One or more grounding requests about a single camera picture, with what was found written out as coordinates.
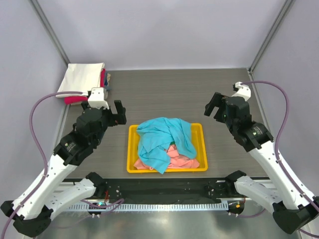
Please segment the yellow plastic tray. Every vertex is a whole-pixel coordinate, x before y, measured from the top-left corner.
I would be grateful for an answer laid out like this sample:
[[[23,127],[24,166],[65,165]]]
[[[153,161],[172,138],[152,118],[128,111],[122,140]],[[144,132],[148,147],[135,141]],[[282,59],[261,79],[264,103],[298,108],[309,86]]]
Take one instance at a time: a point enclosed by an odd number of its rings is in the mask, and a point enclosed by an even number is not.
[[[127,148],[127,172],[128,173],[157,173],[156,170],[138,170],[134,164],[138,160],[138,144],[140,141],[140,136],[137,134],[138,124],[133,124],[129,127],[128,134],[128,148]],[[199,162],[199,167],[197,168],[169,168],[166,170],[167,173],[181,173],[181,172],[204,172],[208,169],[207,154],[204,140],[204,133],[202,124],[192,123],[191,124],[191,141],[195,147],[197,156],[196,159]]]

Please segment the cyan t shirt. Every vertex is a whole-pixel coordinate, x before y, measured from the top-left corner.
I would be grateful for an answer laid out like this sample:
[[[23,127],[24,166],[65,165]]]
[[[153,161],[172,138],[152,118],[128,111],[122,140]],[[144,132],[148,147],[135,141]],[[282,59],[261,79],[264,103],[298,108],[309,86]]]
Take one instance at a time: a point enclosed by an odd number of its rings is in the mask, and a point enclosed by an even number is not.
[[[197,156],[191,141],[191,124],[178,118],[156,118],[137,127],[140,136],[138,157],[146,165],[164,174],[170,164],[166,150],[175,142],[177,151],[190,159]]]

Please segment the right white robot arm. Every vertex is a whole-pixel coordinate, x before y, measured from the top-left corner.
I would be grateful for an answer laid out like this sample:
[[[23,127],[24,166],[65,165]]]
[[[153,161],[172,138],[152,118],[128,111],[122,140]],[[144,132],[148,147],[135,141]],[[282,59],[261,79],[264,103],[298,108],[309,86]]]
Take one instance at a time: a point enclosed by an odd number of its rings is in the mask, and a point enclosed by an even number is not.
[[[292,234],[318,217],[319,198],[287,164],[268,129],[252,120],[248,103],[250,88],[237,82],[233,90],[235,93],[230,97],[214,93],[205,106],[204,115],[210,116],[214,108],[218,109],[214,119],[225,124],[234,140],[260,164],[276,191],[255,182],[240,170],[225,178],[227,189],[261,205],[272,214],[281,230]]]

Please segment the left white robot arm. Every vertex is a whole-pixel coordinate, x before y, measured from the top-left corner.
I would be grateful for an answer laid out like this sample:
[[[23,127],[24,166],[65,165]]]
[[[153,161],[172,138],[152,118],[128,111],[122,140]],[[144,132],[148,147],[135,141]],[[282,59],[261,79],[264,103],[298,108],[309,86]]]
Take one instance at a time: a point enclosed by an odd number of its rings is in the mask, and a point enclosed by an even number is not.
[[[126,124],[125,107],[120,100],[114,104],[115,114],[105,106],[94,108],[83,102],[82,114],[73,129],[61,138],[43,171],[17,199],[2,203],[0,209],[20,234],[34,238],[69,206],[86,198],[104,196],[107,182],[95,172],[58,196],[53,192],[100,145],[107,128]]]

